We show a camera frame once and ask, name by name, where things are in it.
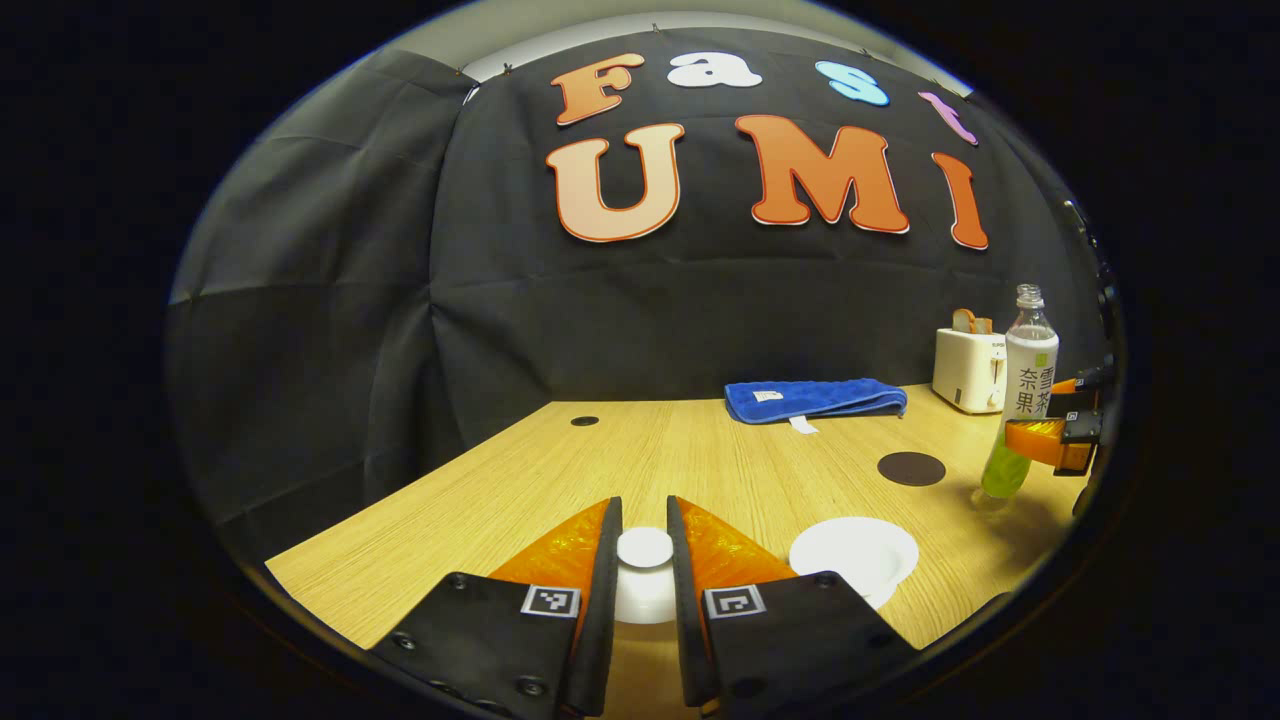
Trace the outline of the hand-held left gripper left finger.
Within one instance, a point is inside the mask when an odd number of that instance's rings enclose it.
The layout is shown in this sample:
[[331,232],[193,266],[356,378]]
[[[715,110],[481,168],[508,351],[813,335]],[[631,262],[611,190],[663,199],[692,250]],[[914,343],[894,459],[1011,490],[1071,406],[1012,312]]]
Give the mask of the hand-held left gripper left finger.
[[371,650],[474,719],[603,714],[622,501],[562,521],[486,575],[447,573]]

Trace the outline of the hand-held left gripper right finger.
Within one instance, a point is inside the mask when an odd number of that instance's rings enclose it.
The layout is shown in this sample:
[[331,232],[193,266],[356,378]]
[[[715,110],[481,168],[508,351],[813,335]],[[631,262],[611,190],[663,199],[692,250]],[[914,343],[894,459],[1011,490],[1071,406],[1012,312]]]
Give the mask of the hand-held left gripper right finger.
[[851,717],[919,651],[844,578],[799,574],[705,509],[666,501],[684,701],[707,717]]

